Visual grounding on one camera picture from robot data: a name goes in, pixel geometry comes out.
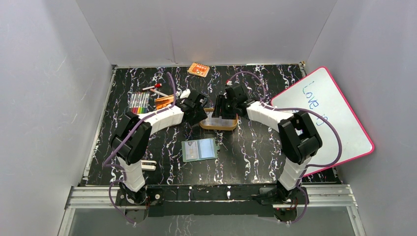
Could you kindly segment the green card holder wallet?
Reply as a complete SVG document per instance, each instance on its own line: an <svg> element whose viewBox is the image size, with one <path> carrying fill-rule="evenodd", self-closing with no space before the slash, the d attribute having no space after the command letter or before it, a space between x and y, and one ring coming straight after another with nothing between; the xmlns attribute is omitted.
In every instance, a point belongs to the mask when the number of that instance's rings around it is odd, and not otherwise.
<svg viewBox="0 0 417 236"><path fill-rule="evenodd" d="M220 146L214 138L181 142L183 162L194 162L218 158Z"/></svg>

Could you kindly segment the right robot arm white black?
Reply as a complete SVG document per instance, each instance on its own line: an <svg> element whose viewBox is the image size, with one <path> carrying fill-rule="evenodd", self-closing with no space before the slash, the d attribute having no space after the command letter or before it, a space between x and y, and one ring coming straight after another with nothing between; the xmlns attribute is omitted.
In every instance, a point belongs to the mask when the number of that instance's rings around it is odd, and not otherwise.
<svg viewBox="0 0 417 236"><path fill-rule="evenodd" d="M233 119L236 116L259 122L279 133L286 161L277 181L277 198L284 204L290 203L297 196L296 188L307 164L323 145L308 112L279 111L250 98L241 85L231 85L217 96L212 117Z"/></svg>

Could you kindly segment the white VIP card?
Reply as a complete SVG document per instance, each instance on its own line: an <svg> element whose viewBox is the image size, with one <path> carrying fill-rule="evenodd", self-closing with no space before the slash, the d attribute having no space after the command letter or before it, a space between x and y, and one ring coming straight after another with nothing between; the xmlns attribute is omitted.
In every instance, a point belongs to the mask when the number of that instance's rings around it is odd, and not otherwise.
<svg viewBox="0 0 417 236"><path fill-rule="evenodd" d="M199 147L197 141L186 141L183 143L183 154L186 161L199 158Z"/></svg>

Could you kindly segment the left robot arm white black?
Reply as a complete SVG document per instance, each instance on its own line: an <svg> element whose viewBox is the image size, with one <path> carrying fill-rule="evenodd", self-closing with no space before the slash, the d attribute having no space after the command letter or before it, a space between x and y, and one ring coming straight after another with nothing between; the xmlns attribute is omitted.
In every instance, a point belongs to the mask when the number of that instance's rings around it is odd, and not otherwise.
<svg viewBox="0 0 417 236"><path fill-rule="evenodd" d="M193 126L203 121L207 118L204 110L207 101L206 95L187 89L172 104L162 109L139 115L132 112L124 114L110 140L113 149L110 158L116 157L119 162L115 165L123 174L119 186L132 203L140 205L147 198L141 160L150 136L184 122Z"/></svg>

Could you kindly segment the tan oval tray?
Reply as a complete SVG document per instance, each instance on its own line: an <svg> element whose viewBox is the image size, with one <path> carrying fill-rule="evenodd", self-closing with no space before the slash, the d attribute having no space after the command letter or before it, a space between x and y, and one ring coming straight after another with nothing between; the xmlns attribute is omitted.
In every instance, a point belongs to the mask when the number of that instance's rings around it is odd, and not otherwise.
<svg viewBox="0 0 417 236"><path fill-rule="evenodd" d="M213 118L212 114L214 108L204 108L206 115L208 116L205 120L199 122L199 126L206 130L217 130L217 131L233 131L238 124L238 116L234 119L223 119L222 117Z"/></svg>

